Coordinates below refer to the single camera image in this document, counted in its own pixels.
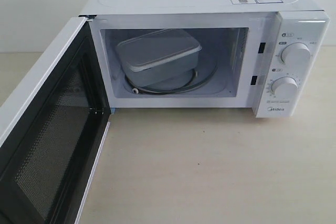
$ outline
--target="microwave oven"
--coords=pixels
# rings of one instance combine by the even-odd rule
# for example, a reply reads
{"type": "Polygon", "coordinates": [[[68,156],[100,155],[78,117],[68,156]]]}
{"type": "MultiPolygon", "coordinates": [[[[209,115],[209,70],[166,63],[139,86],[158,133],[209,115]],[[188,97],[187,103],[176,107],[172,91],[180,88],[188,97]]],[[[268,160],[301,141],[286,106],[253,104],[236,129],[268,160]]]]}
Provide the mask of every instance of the microwave oven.
{"type": "Polygon", "coordinates": [[[312,0],[88,0],[0,108],[0,222],[78,223],[115,108],[291,116],[328,23],[312,0]]]}

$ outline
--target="plastic container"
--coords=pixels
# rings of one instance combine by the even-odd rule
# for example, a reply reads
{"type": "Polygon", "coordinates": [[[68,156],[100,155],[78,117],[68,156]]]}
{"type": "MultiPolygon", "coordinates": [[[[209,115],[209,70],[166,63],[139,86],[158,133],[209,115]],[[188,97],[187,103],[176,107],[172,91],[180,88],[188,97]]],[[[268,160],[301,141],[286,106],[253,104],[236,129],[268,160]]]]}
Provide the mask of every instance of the plastic container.
{"type": "Polygon", "coordinates": [[[130,81],[149,86],[197,66],[199,42],[182,29],[165,29],[119,43],[116,51],[130,81]]]}

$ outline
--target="mesh screen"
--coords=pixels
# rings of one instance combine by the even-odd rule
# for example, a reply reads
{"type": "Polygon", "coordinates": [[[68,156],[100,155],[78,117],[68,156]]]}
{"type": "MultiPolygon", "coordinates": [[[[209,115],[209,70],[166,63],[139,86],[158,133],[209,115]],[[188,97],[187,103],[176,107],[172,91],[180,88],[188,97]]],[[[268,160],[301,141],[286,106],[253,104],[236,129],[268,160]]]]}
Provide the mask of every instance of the mesh screen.
{"type": "Polygon", "coordinates": [[[79,71],[60,84],[29,136],[35,140],[17,171],[15,183],[46,220],[89,115],[79,71]]]}

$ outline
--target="midea logo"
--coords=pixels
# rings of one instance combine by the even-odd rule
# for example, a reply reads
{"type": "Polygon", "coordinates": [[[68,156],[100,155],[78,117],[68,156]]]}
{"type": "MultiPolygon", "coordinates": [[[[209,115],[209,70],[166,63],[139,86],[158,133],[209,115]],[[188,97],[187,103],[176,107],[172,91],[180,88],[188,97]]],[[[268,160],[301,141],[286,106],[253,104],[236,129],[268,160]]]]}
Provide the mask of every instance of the midea logo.
{"type": "Polygon", "coordinates": [[[285,109],[281,109],[281,108],[274,108],[274,107],[268,107],[267,111],[284,111],[285,109]]]}

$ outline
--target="control panel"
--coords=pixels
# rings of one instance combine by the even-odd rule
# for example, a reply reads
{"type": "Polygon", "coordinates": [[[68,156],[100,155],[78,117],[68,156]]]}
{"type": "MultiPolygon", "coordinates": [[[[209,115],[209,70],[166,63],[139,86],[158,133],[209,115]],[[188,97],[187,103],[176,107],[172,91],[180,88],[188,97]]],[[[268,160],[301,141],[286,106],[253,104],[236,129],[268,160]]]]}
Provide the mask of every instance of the control panel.
{"type": "Polygon", "coordinates": [[[291,116],[315,61],[328,16],[317,12],[279,12],[274,52],[256,117],[291,116]]]}

